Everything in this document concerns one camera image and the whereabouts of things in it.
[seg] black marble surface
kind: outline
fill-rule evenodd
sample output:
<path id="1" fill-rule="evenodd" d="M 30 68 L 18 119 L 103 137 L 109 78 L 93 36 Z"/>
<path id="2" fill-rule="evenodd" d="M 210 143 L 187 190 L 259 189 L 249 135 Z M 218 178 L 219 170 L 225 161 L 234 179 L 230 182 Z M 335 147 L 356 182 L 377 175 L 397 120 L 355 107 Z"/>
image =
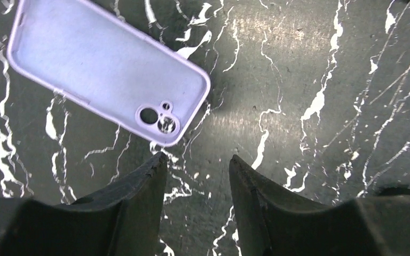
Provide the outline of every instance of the black marble surface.
<path id="1" fill-rule="evenodd" d="M 171 172 L 158 255 L 238 255 L 233 154 L 325 204 L 410 186 L 406 2 L 96 2 L 191 53 L 212 92 L 177 146 L 131 135 L 9 67 L 18 2 L 0 0 L 0 197 L 71 203 L 161 150 Z"/>

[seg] purple phone case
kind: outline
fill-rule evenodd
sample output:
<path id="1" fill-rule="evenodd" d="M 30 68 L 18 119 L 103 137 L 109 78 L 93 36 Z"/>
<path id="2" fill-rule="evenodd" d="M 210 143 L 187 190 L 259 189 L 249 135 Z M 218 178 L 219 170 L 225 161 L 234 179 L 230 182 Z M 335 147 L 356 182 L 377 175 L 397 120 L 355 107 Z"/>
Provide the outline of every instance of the purple phone case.
<path id="1" fill-rule="evenodd" d="M 201 68 L 88 0 L 21 0 L 7 57 L 20 74 L 166 147 L 210 91 Z M 155 123 L 142 122 L 144 108 Z"/>

